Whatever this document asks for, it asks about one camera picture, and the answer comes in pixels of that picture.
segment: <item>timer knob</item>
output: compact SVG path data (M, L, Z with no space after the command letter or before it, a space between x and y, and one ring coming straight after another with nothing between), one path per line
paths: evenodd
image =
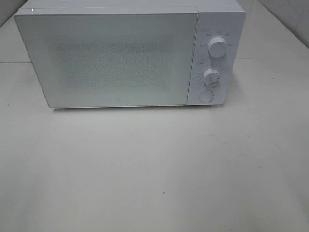
M203 81L206 85L212 85L219 81L220 72L217 69L206 69L203 73Z
M223 56L227 50L227 42L223 37L214 37L208 42L208 51L212 57Z

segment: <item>tabletop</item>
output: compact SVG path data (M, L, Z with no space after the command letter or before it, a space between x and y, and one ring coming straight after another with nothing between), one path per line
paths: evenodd
M224 105L48 108L0 28L0 232L309 231L309 50L247 19Z

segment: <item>white knob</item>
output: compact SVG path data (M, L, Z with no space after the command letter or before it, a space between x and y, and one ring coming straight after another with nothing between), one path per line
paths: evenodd
M203 81L206 85L212 85L219 81L220 73L217 69L210 68L205 70L203 74Z
M208 51L212 57L218 58L226 53L227 43L222 37L215 37L208 42Z

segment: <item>microwave door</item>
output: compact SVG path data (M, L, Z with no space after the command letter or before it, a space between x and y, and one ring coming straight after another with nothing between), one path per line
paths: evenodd
M16 21L50 107L187 104L197 13Z

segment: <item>round button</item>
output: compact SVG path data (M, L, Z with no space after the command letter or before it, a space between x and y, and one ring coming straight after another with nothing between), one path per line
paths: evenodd
M202 102L211 102L213 100L213 92L206 90L204 92L201 92L199 95L199 99Z

